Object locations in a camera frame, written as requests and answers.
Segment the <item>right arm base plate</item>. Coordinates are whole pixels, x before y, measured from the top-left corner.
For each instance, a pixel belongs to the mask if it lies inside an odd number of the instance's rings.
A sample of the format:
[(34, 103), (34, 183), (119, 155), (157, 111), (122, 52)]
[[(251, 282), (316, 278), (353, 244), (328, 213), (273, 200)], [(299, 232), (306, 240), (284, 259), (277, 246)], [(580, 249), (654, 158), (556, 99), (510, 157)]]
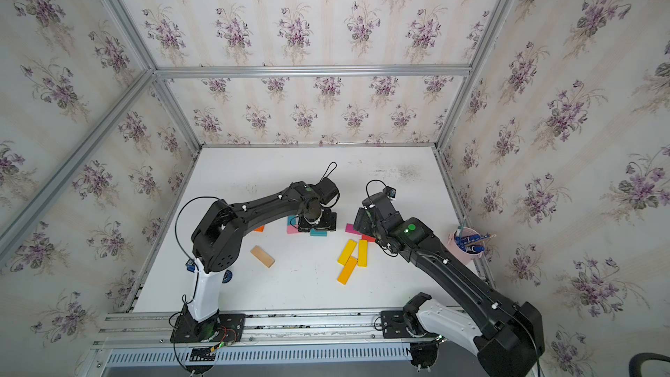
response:
[(418, 339), (435, 337), (434, 333), (415, 330), (406, 322), (402, 310), (385, 310), (380, 312), (379, 328), (385, 340)]

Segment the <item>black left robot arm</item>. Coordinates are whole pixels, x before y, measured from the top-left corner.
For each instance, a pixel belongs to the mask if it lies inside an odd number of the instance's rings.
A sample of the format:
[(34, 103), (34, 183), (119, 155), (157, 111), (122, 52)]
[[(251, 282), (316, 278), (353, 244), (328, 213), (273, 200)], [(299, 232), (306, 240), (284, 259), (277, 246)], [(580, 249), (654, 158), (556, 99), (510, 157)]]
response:
[(185, 303), (190, 318), (201, 324), (218, 314), (223, 275), (250, 232), (288, 216), (296, 216), (300, 232), (333, 230), (339, 198), (337, 185), (327, 177), (316, 184), (291, 183), (268, 197), (238, 204), (217, 198), (191, 235), (195, 282), (192, 299)]

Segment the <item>short teal block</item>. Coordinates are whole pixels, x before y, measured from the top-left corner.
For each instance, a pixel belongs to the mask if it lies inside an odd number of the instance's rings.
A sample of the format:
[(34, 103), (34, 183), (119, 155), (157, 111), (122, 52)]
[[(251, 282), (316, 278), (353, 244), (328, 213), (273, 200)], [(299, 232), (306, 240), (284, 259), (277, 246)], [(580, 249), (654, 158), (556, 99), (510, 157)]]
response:
[(326, 237), (327, 234), (328, 234), (328, 232), (327, 232), (326, 230), (315, 230), (315, 229), (312, 229), (312, 230), (310, 231), (310, 235), (311, 235), (312, 237)]

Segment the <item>natural wood block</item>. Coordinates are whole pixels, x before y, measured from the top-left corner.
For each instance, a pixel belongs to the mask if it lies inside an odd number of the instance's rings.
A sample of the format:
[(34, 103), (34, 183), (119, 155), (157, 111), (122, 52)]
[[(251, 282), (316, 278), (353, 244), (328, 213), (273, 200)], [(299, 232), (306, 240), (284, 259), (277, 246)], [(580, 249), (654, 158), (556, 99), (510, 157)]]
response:
[(272, 266), (275, 264), (275, 258), (272, 258), (268, 252), (266, 252), (258, 245), (251, 249), (251, 254), (266, 268), (272, 268)]

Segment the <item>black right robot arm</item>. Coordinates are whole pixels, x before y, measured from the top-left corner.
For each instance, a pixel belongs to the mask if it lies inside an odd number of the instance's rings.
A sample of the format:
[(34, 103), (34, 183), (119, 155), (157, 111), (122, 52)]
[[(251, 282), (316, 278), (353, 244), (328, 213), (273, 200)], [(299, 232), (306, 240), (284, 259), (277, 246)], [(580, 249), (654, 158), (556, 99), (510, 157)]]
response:
[(542, 315), (534, 305), (510, 300), (479, 279), (416, 217), (403, 219), (383, 192), (366, 198), (353, 223), (383, 248), (425, 272), (460, 305), (445, 307), (418, 293), (403, 307), (406, 330), (415, 338), (433, 337), (435, 348), (449, 340), (474, 354), (489, 376), (540, 372), (544, 353)]

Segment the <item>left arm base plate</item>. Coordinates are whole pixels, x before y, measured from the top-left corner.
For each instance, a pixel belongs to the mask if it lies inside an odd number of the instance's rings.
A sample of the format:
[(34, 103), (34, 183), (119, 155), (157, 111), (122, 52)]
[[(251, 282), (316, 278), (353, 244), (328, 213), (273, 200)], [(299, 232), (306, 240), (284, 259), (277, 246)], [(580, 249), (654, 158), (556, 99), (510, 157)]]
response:
[(174, 344), (239, 342), (245, 321), (246, 315), (242, 313), (219, 313), (205, 321), (197, 322), (188, 311), (182, 312), (176, 320), (170, 342)]

